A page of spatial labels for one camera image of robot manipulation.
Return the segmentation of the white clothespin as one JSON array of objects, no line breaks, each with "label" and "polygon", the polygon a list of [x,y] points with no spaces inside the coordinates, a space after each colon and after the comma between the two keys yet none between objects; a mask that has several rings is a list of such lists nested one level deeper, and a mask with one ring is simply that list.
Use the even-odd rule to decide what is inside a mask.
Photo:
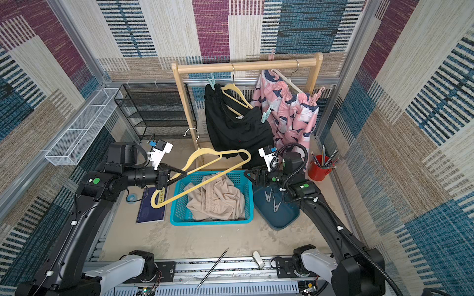
[{"label": "white clothespin", "polygon": [[273,197],[273,210],[274,210],[274,213],[278,212],[280,205],[281,205],[281,203],[280,202],[276,203],[275,197]]},{"label": "white clothespin", "polygon": [[273,191],[273,189],[270,189],[269,192],[264,191],[265,199],[266,199],[267,203],[270,203],[270,201],[272,200],[272,191]]}]

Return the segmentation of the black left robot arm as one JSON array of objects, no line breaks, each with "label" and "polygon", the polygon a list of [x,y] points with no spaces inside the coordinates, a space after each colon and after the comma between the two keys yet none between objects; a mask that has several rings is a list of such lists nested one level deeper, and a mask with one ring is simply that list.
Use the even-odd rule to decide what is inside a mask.
[{"label": "black left robot arm", "polygon": [[135,250],[106,267],[105,271],[84,273],[83,267],[95,237],[119,199],[129,187],[173,184],[170,173],[186,172],[161,164],[173,145],[152,140],[146,152],[135,143],[112,143],[107,160],[80,181],[74,208],[45,263],[32,280],[18,285],[17,296],[101,296],[116,286],[134,279],[153,282],[158,277],[154,255]]}]

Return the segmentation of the mint clothespin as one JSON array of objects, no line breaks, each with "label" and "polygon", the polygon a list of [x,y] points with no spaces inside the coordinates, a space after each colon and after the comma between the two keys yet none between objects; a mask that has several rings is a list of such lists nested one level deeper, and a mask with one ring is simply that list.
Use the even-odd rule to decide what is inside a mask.
[{"label": "mint clothespin", "polygon": [[210,85],[210,87],[215,90],[215,85],[216,85],[216,78],[213,73],[210,73],[209,78],[207,78],[207,82]]},{"label": "mint clothespin", "polygon": [[265,123],[273,111],[273,105],[270,105],[266,111],[262,111],[261,123]]}]

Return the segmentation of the yellow hanger of black shorts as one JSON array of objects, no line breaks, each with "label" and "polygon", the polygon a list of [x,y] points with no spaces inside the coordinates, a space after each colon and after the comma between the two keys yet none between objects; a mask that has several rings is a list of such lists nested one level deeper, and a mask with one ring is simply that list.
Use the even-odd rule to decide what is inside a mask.
[{"label": "yellow hanger of black shorts", "polygon": [[231,63],[233,69],[233,76],[232,76],[232,83],[228,83],[225,86],[222,86],[220,89],[223,95],[227,96],[229,99],[237,103],[238,105],[246,108],[252,109],[253,106],[246,100],[243,92],[235,85],[235,67],[233,63]]}]

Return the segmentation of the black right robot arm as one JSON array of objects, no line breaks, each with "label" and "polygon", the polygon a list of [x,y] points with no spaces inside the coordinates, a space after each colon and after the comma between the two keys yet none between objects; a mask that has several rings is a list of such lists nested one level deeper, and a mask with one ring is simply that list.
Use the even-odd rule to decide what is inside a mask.
[{"label": "black right robot arm", "polygon": [[383,296],[386,286],[390,286],[397,296],[402,295],[385,270],[383,255],[356,238],[328,205],[319,187],[306,178],[307,150],[293,152],[293,147],[304,148],[294,143],[281,149],[260,148],[258,154],[264,165],[246,170],[244,175],[256,186],[276,186],[281,192],[281,201],[296,204],[326,240],[330,255],[310,245],[295,249],[296,272],[320,276],[332,286],[337,296]]}]

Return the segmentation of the black shorts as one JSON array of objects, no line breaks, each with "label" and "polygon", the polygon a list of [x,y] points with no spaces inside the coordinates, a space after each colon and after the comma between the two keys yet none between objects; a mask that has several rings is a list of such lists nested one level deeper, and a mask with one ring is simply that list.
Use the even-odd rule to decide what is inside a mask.
[{"label": "black shorts", "polygon": [[204,103],[208,134],[216,151],[245,149],[251,160],[244,169],[265,165],[259,149],[274,146],[274,135],[268,122],[261,122],[262,112],[248,109],[228,97],[220,85],[206,85]]}]

